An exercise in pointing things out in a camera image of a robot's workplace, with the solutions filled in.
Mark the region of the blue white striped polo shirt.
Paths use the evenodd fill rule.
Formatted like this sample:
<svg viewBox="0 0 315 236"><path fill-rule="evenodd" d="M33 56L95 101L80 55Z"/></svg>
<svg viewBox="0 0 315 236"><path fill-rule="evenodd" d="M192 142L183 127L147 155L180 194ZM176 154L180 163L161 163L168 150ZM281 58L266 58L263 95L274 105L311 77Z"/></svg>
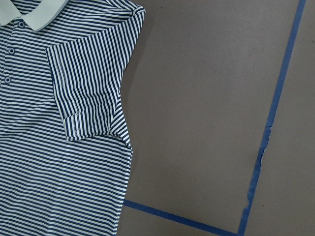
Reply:
<svg viewBox="0 0 315 236"><path fill-rule="evenodd" d="M0 233L114 236L133 150L123 73L145 8L0 3Z"/></svg>

